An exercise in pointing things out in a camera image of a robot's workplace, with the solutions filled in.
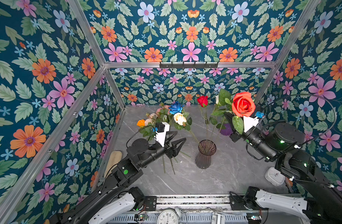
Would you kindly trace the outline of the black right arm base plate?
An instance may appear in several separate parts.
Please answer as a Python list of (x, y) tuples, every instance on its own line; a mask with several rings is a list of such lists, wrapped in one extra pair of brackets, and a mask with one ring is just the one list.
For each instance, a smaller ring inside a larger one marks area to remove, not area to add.
[(230, 193), (229, 196), (230, 206), (231, 210), (233, 211), (243, 211), (243, 210), (257, 210), (259, 209), (258, 205), (250, 202), (249, 200), (243, 199), (242, 196), (239, 196), (237, 194)]

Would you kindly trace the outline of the blue artificial flower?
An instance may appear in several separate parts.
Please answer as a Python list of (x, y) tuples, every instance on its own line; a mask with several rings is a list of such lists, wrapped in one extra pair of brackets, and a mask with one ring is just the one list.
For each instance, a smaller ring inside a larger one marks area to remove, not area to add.
[(170, 114), (182, 113), (183, 106), (179, 102), (173, 103), (169, 106)]

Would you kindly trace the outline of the purple blue ribbed glass vase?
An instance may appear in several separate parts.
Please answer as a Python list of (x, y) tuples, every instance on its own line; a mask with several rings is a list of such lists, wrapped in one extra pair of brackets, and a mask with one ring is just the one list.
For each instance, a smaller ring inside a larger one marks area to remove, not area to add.
[(229, 123), (223, 125), (224, 129), (220, 130), (220, 133), (224, 136), (230, 136), (233, 134), (233, 129)]

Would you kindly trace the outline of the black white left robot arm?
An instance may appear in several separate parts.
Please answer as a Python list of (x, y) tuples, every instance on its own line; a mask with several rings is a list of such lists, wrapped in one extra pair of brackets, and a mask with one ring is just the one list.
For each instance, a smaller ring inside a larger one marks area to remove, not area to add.
[(56, 213), (51, 224), (106, 224), (116, 216), (140, 209), (145, 196), (131, 185), (143, 175), (142, 169), (163, 155), (176, 157), (186, 138), (173, 140), (176, 131), (164, 132), (164, 144), (149, 144), (147, 139), (137, 139), (127, 148), (127, 156), (108, 171), (102, 185), (82, 202), (65, 213)]

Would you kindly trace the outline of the dark pink ribbed glass vase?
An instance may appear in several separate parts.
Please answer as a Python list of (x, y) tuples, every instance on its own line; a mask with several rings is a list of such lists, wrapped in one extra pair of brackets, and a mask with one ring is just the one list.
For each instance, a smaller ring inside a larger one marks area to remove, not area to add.
[(208, 169), (211, 165), (212, 156), (216, 153), (216, 145), (211, 140), (202, 140), (198, 145), (198, 154), (195, 164), (200, 169)]

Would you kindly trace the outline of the cream white artificial rose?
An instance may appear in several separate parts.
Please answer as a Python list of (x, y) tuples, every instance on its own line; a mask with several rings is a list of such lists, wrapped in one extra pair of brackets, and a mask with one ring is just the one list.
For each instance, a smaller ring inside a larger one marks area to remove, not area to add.
[(192, 118), (187, 117), (186, 113), (176, 113), (173, 116), (174, 126), (177, 130), (185, 130), (195, 139), (198, 144), (198, 147), (201, 149), (201, 152), (204, 153), (204, 148), (201, 145), (201, 142), (198, 140), (194, 132), (192, 131)]

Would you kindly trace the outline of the orange yellow artificial rose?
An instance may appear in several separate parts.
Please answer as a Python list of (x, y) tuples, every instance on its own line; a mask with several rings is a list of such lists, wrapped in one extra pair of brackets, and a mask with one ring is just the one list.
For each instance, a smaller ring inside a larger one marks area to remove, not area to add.
[(145, 124), (145, 120), (144, 119), (141, 119), (137, 122), (137, 126), (140, 127), (140, 128), (143, 128), (146, 126)]

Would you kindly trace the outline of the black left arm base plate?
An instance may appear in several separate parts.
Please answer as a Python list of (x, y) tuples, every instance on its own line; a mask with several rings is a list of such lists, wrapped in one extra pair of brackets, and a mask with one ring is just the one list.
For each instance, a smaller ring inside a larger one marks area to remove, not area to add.
[(157, 196), (146, 196), (140, 211), (156, 211)]

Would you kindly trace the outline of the red artificial rose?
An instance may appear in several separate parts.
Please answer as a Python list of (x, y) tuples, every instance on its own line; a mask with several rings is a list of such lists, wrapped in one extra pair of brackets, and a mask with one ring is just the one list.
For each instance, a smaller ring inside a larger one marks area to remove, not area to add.
[(221, 129), (225, 122), (228, 122), (224, 113), (229, 112), (243, 118), (250, 117), (255, 110), (256, 105), (251, 93), (244, 91), (232, 95), (229, 91), (221, 89), (216, 99), (216, 106), (210, 115), (210, 121)]
[(200, 113), (201, 113), (201, 116), (203, 118), (203, 121), (205, 123), (205, 126), (206, 126), (206, 139), (205, 139), (205, 143), (203, 145), (203, 152), (205, 154), (209, 153), (210, 152), (210, 132), (209, 132), (209, 125), (210, 125), (210, 121), (209, 121), (209, 117), (208, 117), (208, 113), (207, 113), (207, 107), (208, 107), (208, 96), (199, 96), (197, 98), (197, 102), (200, 106)]

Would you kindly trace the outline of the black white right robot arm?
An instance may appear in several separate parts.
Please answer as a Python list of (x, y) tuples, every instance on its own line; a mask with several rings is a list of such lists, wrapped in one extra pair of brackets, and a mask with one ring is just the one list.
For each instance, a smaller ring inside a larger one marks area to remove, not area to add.
[(258, 118), (239, 118), (225, 113), (231, 125), (233, 142), (244, 139), (266, 162), (274, 161), (274, 168), (290, 181), (311, 194), (307, 198), (294, 198), (270, 194), (249, 187), (244, 196), (246, 203), (292, 214), (312, 224), (342, 224), (342, 194), (317, 166), (315, 160), (301, 146), (304, 134), (281, 120), (272, 122), (274, 129), (262, 135)]

